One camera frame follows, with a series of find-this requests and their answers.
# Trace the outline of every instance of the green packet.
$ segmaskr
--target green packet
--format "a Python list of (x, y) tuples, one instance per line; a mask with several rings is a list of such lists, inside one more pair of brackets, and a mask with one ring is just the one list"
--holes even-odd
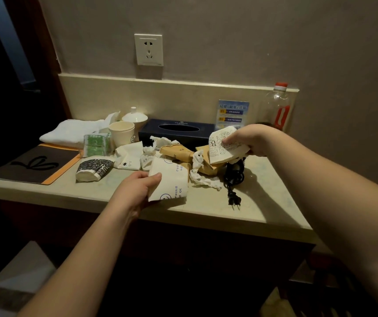
[(109, 156), (112, 154), (111, 133), (86, 134), (84, 137), (84, 147), (82, 158), (94, 155)]

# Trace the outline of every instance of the wooden door frame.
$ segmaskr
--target wooden door frame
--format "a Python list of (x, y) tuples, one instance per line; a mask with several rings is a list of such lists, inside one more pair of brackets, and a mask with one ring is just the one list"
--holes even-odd
[(61, 68), (39, 0), (4, 0), (41, 93), (52, 103), (58, 122), (71, 119), (58, 74)]

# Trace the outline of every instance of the wall outlet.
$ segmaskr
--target wall outlet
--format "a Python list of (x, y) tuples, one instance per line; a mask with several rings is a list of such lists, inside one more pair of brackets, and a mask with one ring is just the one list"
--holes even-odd
[(135, 47), (138, 65), (164, 66), (162, 35), (135, 34)]

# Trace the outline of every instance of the tissue box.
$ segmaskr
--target tissue box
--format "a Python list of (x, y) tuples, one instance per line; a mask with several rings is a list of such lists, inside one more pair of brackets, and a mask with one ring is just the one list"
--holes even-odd
[(212, 132), (214, 132), (213, 123), (151, 119), (139, 130), (139, 140), (142, 141), (144, 147), (147, 147), (152, 146), (151, 136), (166, 137), (177, 140), (186, 148), (196, 151), (195, 147), (208, 144)]

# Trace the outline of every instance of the hand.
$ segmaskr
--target hand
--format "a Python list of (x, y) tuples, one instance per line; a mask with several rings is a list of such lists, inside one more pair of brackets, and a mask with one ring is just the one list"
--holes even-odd
[(124, 179), (110, 198), (107, 208), (123, 211), (129, 219), (139, 216), (140, 211), (148, 203), (148, 189), (158, 185), (161, 173), (149, 177), (145, 171), (136, 171)]
[(251, 148), (248, 154), (263, 157), (266, 155), (264, 135), (268, 132), (279, 132), (279, 130), (267, 125), (247, 125), (236, 130), (227, 138), (222, 140), (223, 146), (234, 142), (244, 143)]

